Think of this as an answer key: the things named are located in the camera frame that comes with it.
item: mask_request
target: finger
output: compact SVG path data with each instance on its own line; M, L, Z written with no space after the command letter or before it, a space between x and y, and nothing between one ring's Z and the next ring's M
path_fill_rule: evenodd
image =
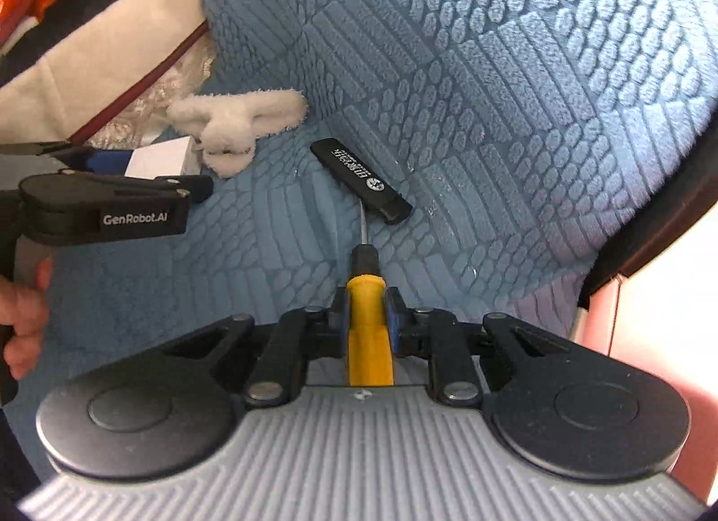
M23 285L15 285L15 319L11 323L15 333L35 333L49 322L49 309L44 295Z
M25 361L23 363L19 363L10 367L10 374L12 375L14 380L21 380L32 370L34 370L35 367L37 367L37 360Z
M35 288L40 292L45 293L48 291L49 283L53 278L53 259L46 257L37 264L35 268Z
M16 299L15 285L0 276L0 324L12 325L17 320Z
M42 331L27 337L13 337L5 345L3 358L12 365L26 361L37 361L42 351Z

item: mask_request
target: white fluffy toy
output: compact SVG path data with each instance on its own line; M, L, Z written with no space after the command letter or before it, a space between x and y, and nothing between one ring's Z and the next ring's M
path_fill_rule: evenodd
M177 131L200 143L202 159L220 177L243 171L262 136L296 128L306 100L296 90L268 90L238 96L188 96L167 108Z

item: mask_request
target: blue object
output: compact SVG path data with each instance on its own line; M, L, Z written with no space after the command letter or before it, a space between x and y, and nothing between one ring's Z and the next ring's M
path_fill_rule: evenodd
M124 175L132 150L95 150L85 162L85 169L98 175Z
M407 304L565 334L586 271L704 129L718 0L204 0L206 92L302 90L310 118L258 142L184 236L58 253L38 371L54 381L233 312L326 303L358 241L356 198L311 156L336 136L415 207L370 238Z

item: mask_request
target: white box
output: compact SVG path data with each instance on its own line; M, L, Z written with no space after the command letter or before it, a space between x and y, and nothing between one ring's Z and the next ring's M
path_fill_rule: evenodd
M135 149L125 171L125 177L154 179L175 175L198 175L200 153L195 139L183 136Z

